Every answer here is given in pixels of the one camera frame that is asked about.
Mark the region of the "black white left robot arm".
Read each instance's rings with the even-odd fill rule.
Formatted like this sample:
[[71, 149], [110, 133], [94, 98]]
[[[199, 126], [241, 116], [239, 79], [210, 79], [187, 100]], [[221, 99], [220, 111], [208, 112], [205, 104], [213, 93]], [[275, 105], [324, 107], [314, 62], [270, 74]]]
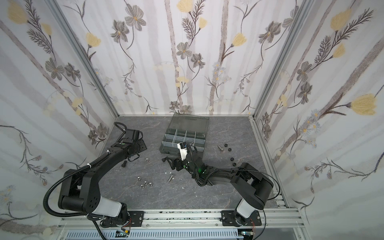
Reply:
[[77, 170], [68, 170], [54, 183], [43, 198], [44, 210], [51, 216], [70, 218], [86, 216], [100, 221], [103, 228], [124, 227], [132, 222], [125, 203], [102, 197], [99, 182], [121, 162], [137, 160], [147, 149], [143, 133], [114, 122], [122, 133], [96, 160]]

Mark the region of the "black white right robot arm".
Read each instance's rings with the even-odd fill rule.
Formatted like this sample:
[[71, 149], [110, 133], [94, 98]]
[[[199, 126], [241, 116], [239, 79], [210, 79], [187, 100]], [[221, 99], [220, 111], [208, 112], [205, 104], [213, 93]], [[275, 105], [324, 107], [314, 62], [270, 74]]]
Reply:
[[228, 185], [242, 197], [233, 211], [221, 211], [220, 221], [227, 227], [260, 226], [259, 211], [264, 210], [274, 188], [274, 178], [248, 163], [231, 169], [220, 169], [203, 162], [197, 149], [183, 142], [178, 144], [176, 158], [165, 157], [172, 170], [186, 170], [200, 187]]

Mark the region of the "green compartment organizer box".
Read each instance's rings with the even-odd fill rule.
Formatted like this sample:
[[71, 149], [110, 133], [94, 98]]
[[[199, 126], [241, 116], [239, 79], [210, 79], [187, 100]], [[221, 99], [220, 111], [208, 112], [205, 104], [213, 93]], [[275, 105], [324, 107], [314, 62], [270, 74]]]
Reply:
[[160, 153], [177, 156], [179, 153], [178, 144], [182, 142], [189, 143], [199, 153], [203, 153], [209, 120], [208, 117], [175, 113], [165, 132], [160, 146]]

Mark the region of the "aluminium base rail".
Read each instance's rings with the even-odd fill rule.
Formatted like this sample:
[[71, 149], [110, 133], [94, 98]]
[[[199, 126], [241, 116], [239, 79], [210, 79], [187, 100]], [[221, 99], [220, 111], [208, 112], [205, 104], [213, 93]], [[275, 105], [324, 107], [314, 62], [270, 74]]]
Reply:
[[127, 229], [208, 229], [208, 228], [303, 228], [304, 220], [297, 209], [256, 210], [251, 216], [251, 226], [224, 226], [220, 221], [222, 211], [228, 210], [145, 210], [140, 227]]

